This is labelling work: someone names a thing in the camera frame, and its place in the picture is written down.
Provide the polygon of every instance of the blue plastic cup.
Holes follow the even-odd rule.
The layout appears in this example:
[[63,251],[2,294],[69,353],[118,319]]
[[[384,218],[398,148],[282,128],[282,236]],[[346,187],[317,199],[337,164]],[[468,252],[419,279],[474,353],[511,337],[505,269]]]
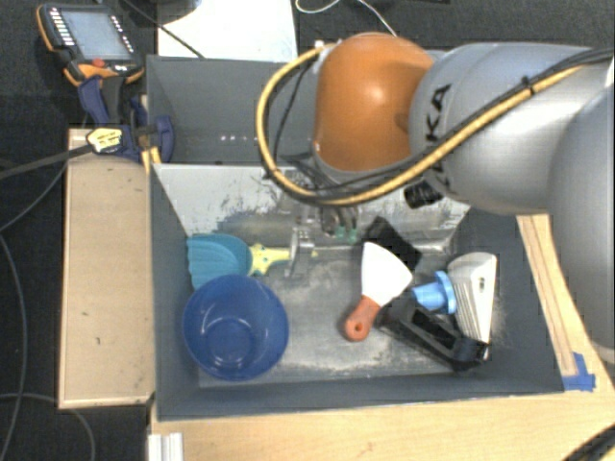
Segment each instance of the blue plastic cup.
[[196,363],[225,380],[248,380],[271,369],[288,342],[288,319],[269,287],[241,275],[210,280],[184,309],[184,339]]

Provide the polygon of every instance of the blue tape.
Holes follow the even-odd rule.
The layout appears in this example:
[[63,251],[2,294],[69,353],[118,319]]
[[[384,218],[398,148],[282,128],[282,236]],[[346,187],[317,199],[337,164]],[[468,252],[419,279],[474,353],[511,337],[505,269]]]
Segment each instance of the blue tape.
[[573,357],[577,363],[577,375],[562,378],[564,389],[566,391],[588,391],[591,393],[596,388],[596,375],[587,372],[583,355],[573,352]]

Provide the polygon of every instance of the metal bracket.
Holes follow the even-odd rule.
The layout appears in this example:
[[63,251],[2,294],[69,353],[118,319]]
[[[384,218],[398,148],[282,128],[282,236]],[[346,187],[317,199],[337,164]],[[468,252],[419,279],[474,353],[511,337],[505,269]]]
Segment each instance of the metal bracket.
[[287,279],[300,279],[308,274],[314,241],[306,227],[294,227],[290,238],[290,262],[284,271]]

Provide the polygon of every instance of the yellow handle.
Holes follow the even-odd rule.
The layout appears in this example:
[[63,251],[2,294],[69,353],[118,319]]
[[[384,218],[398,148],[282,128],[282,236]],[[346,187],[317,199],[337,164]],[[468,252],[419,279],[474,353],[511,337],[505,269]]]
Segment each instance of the yellow handle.
[[272,264],[288,261],[290,259],[289,250],[265,248],[259,243],[250,246],[250,251],[252,252],[252,269],[250,270],[250,275],[255,273],[264,275]]

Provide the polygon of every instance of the white scraper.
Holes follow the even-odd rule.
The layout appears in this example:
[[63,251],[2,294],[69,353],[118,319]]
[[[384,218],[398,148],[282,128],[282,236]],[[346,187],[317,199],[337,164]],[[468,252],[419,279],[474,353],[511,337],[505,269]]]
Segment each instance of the white scraper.
[[367,338],[380,308],[411,282],[412,273],[398,257],[378,244],[366,242],[361,259],[361,300],[344,327],[348,339]]

